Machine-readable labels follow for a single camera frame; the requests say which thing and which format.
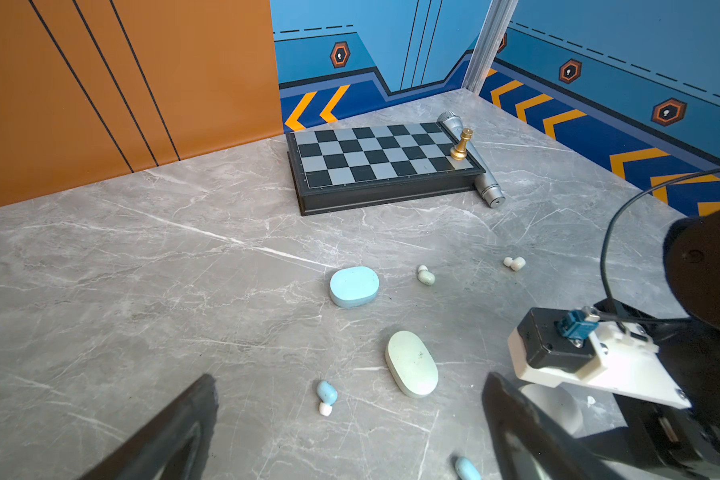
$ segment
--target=orange wall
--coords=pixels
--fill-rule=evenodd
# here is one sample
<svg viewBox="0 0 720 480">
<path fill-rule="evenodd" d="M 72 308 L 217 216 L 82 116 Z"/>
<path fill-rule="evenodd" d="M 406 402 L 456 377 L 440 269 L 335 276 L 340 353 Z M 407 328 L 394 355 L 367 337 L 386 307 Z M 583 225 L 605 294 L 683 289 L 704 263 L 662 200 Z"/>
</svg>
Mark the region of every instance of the orange wall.
<svg viewBox="0 0 720 480">
<path fill-rule="evenodd" d="M 269 2 L 76 2 L 0 1 L 0 206 L 282 133 Z"/>
</svg>

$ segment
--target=blue connector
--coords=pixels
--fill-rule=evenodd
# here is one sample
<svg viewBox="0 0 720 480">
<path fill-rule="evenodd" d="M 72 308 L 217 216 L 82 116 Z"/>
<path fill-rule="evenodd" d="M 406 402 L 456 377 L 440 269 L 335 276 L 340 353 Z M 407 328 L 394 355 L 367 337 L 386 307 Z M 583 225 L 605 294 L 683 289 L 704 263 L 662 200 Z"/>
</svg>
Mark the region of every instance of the blue connector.
<svg viewBox="0 0 720 480">
<path fill-rule="evenodd" d="M 599 321 L 597 310 L 586 306 L 581 310 L 566 313 L 565 317 L 557 322 L 557 332 L 568 339 L 586 340 L 590 333 L 595 331 Z"/>
</svg>

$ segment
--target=gray chess square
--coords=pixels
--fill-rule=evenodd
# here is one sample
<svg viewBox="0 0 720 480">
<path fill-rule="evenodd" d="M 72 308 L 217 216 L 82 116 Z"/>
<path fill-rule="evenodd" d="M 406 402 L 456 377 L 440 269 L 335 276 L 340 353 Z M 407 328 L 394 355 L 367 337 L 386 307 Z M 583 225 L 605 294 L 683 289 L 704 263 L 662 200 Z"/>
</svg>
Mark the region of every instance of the gray chess square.
<svg viewBox="0 0 720 480">
<path fill-rule="evenodd" d="M 382 146 L 378 144 L 378 140 L 375 138 L 360 138 L 358 140 L 360 142 L 360 146 L 364 150 L 381 150 Z"/>
<path fill-rule="evenodd" d="M 422 124 L 405 125 L 405 129 L 408 130 L 411 135 L 427 133 Z"/>
<path fill-rule="evenodd" d="M 385 126 L 381 127 L 371 127 L 371 131 L 376 137 L 391 137 L 392 132 L 389 131 L 389 128 Z"/>
<path fill-rule="evenodd" d="M 296 142 L 300 145 L 317 143 L 317 137 L 313 131 L 297 131 L 294 135 L 296 136 Z"/>
<path fill-rule="evenodd" d="M 384 150 L 384 153 L 387 155 L 387 159 L 391 162 L 406 161 L 408 159 L 408 156 L 402 148 L 388 148 Z"/>
<path fill-rule="evenodd" d="M 336 134 L 336 139 L 338 140 L 355 140 L 357 138 L 351 128 L 340 128 L 334 130 L 333 133 Z"/>
<path fill-rule="evenodd" d="M 334 185 L 354 184 L 355 178 L 352 176 L 352 170 L 349 167 L 332 168 L 328 170 L 331 176 L 331 183 Z"/>
<path fill-rule="evenodd" d="M 420 147 L 428 158 L 442 157 L 443 151 L 437 145 L 422 145 Z"/>
<path fill-rule="evenodd" d="M 342 152 L 342 146 L 337 141 L 327 141 L 319 145 L 323 155 L 335 155 Z"/>
<path fill-rule="evenodd" d="M 394 138 L 401 147 L 415 147 L 418 145 L 411 135 L 399 135 Z"/>
<path fill-rule="evenodd" d="M 326 161 L 322 157 L 305 157 L 302 158 L 302 165 L 305 172 L 317 172 L 318 170 L 327 170 Z"/>
<path fill-rule="evenodd" d="M 413 168 L 416 169 L 417 174 L 434 174 L 437 172 L 428 158 L 416 158 L 411 160 L 411 165 L 413 165 Z"/>
<path fill-rule="evenodd" d="M 365 152 L 361 151 L 353 151 L 348 154 L 344 154 L 344 158 L 347 161 L 347 165 L 350 167 L 361 167 L 369 164 L 368 157 L 365 156 Z"/>
<path fill-rule="evenodd" d="M 451 157 L 446 157 L 446 158 L 448 159 L 449 162 L 451 162 L 451 165 L 453 165 L 456 170 L 464 170 L 465 168 L 472 168 L 472 164 L 469 163 L 469 160 L 467 160 L 466 158 L 463 159 L 462 161 L 454 160 Z"/>
<path fill-rule="evenodd" d="M 378 179 L 395 178 L 398 176 L 397 172 L 392 168 L 392 164 L 373 164 L 371 168 Z"/>
<path fill-rule="evenodd" d="M 451 139 L 444 134 L 443 132 L 439 131 L 437 133 L 429 134 L 429 137 L 434 140 L 434 142 L 438 145 L 441 144 L 452 144 L 453 142 Z"/>
</svg>

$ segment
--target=chessboard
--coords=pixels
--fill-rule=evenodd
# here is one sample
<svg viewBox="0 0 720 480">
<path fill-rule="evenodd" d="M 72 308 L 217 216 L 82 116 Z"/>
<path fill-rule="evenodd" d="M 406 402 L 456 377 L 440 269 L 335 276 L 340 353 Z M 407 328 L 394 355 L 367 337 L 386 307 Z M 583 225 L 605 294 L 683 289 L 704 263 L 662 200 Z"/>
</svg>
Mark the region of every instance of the chessboard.
<svg viewBox="0 0 720 480">
<path fill-rule="evenodd" d="M 288 133 L 302 215 L 469 191 L 485 172 L 439 123 Z"/>
</svg>

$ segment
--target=hexagon symbol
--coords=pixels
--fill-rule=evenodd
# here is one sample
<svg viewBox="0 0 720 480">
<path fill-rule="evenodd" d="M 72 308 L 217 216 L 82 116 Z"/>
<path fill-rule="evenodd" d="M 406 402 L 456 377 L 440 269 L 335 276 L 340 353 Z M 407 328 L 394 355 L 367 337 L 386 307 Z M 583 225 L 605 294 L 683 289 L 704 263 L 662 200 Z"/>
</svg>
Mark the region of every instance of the hexagon symbol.
<svg viewBox="0 0 720 480">
<path fill-rule="evenodd" d="M 560 67 L 560 81 L 566 84 L 573 82 L 581 76 L 581 62 L 578 60 L 569 60 Z"/>
<path fill-rule="evenodd" d="M 507 34 L 505 33 L 503 37 L 501 37 L 501 43 L 499 44 L 499 50 L 496 51 L 496 53 L 501 52 L 504 50 L 504 47 L 507 46 Z"/>
<path fill-rule="evenodd" d="M 676 98 L 670 98 L 653 107 L 653 117 L 655 121 L 662 127 L 672 125 L 677 121 L 681 121 L 686 116 L 686 107 L 688 104 Z"/>
<path fill-rule="evenodd" d="M 331 52 L 331 62 L 334 68 L 345 67 L 349 60 L 349 45 L 346 42 L 336 42 Z"/>
</svg>

